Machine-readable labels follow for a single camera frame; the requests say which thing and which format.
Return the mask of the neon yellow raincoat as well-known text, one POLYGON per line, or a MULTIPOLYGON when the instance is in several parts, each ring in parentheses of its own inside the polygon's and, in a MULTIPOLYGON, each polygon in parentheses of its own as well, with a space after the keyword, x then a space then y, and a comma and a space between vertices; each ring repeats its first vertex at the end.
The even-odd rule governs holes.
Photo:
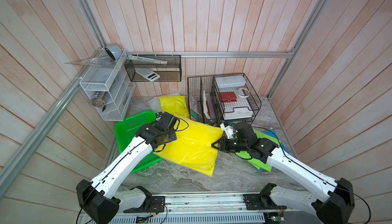
POLYGON ((180 96, 160 96, 159 102, 162 113, 168 112, 174 116, 181 116, 189 119, 189 110, 187 108, 186 97, 180 96))

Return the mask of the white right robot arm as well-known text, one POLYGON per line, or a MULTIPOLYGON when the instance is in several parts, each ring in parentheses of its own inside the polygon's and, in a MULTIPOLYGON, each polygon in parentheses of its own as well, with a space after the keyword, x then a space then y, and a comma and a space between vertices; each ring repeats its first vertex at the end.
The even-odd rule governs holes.
POLYGON ((212 147, 226 153, 246 152, 274 167, 305 187, 304 191, 282 188, 268 183, 259 194, 245 194, 248 210, 292 207, 316 216, 324 224, 346 224, 355 207, 352 184, 328 177, 302 163, 268 138, 259 138, 252 126, 239 122, 222 124, 223 135, 212 147))

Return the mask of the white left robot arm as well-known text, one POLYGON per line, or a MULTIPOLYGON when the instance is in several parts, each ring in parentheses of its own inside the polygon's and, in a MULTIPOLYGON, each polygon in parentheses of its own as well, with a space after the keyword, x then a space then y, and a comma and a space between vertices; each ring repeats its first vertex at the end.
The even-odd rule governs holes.
POLYGON ((124 179, 152 151, 177 139, 181 119, 165 112, 158 121, 144 124, 125 150, 100 174, 76 187, 78 203, 92 221, 109 223, 119 211, 139 208, 148 193, 140 187, 117 193, 124 179))

